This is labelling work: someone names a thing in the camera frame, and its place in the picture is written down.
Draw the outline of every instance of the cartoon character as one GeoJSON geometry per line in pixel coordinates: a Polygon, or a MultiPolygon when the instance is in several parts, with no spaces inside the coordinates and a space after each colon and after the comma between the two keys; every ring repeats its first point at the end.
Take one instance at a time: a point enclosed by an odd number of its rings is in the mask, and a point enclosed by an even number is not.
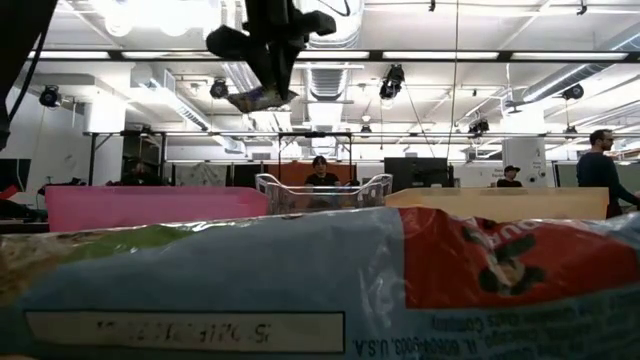
{"type": "Polygon", "coordinates": [[[533,234],[527,234],[495,249],[489,248],[486,242],[482,241],[481,234],[468,228],[463,228],[462,234],[465,240],[481,245],[487,250],[488,266],[478,275],[482,290],[502,296],[518,296],[528,292],[535,284],[544,282],[543,269],[528,266],[518,259],[536,245],[533,234]]]}

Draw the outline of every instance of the pink bin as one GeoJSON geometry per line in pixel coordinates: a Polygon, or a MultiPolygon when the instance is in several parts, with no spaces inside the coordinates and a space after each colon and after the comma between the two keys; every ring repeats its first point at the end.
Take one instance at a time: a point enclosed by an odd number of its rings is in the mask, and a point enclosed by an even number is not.
{"type": "Polygon", "coordinates": [[[267,197],[251,188],[50,186],[49,228],[68,232],[263,216],[267,197]]]}

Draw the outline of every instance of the computer monitor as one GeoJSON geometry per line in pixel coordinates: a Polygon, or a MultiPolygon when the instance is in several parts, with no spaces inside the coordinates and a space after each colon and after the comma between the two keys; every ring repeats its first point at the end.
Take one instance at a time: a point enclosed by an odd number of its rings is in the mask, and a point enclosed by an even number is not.
{"type": "Polygon", "coordinates": [[[384,172],[393,175],[392,192],[433,185],[453,186],[446,158],[385,158],[384,172]]]}

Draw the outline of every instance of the ceiling light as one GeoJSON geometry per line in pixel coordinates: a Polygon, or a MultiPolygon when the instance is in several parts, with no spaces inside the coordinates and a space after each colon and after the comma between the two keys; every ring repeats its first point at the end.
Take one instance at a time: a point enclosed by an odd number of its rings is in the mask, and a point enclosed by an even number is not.
{"type": "Polygon", "coordinates": [[[133,30],[133,22],[125,17],[108,16],[104,19],[104,27],[111,36],[123,37],[133,30]]]}
{"type": "Polygon", "coordinates": [[[351,50],[305,50],[298,55],[298,61],[315,59],[367,59],[368,51],[351,50]]]}
{"type": "Polygon", "coordinates": [[[185,21],[187,14],[180,4],[177,0],[164,0],[156,5],[157,9],[162,9],[160,30],[171,37],[182,36],[189,30],[189,24],[185,21]]]}
{"type": "Polygon", "coordinates": [[[620,52],[517,52],[513,60],[622,60],[629,54],[620,52]]]}
{"type": "Polygon", "coordinates": [[[247,137],[247,136],[277,137],[278,136],[278,133],[276,132],[226,132],[226,131],[223,131],[220,134],[224,136],[237,136],[237,137],[247,137]]]}
{"type": "Polygon", "coordinates": [[[393,107],[393,98],[380,99],[380,107],[385,110],[390,110],[393,107]]]}
{"type": "Polygon", "coordinates": [[[356,64],[295,64],[294,69],[298,70],[364,70],[364,65],[356,64]]]}
{"type": "MultiPolygon", "coordinates": [[[[29,54],[29,59],[33,59],[35,52],[29,54]]],[[[109,53],[106,51],[43,51],[40,53],[40,59],[83,59],[83,60],[102,60],[108,59],[109,53]]]]}
{"type": "Polygon", "coordinates": [[[166,135],[167,136],[175,136],[175,137],[209,136],[208,133],[202,132],[202,131],[200,131],[200,132],[187,132],[187,131],[184,131],[184,132],[168,132],[168,133],[166,133],[166,135]]]}
{"type": "Polygon", "coordinates": [[[175,59],[180,60],[184,58],[202,58],[204,59],[216,59],[217,57],[211,53],[205,51],[125,51],[122,56],[127,59],[136,60],[153,60],[153,59],[175,59]]]}
{"type": "Polygon", "coordinates": [[[400,60],[495,60],[498,52],[495,51],[385,51],[383,59],[400,60]]]}

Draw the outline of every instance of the person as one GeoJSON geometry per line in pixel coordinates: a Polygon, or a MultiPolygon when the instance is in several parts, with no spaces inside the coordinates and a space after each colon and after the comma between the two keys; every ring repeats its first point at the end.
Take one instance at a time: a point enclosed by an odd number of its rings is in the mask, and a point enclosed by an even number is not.
{"type": "Polygon", "coordinates": [[[611,130],[596,130],[589,135],[591,151],[582,155],[578,160],[576,176],[579,187],[606,187],[609,189],[609,206],[607,219],[622,215],[622,208],[618,199],[638,206],[640,199],[627,191],[618,178],[613,159],[604,154],[613,146],[613,132],[611,130]]]}
{"type": "Polygon", "coordinates": [[[123,186],[163,186],[164,181],[158,176],[147,170],[142,160],[134,160],[133,168],[127,172],[120,181],[123,186]]]}
{"type": "Polygon", "coordinates": [[[504,168],[504,179],[498,180],[497,187],[522,187],[522,183],[516,180],[516,176],[520,172],[520,168],[509,165],[504,168]]]}
{"type": "Polygon", "coordinates": [[[324,156],[316,156],[311,165],[315,173],[307,177],[305,186],[340,186],[338,176],[327,172],[327,159],[324,156]]]}

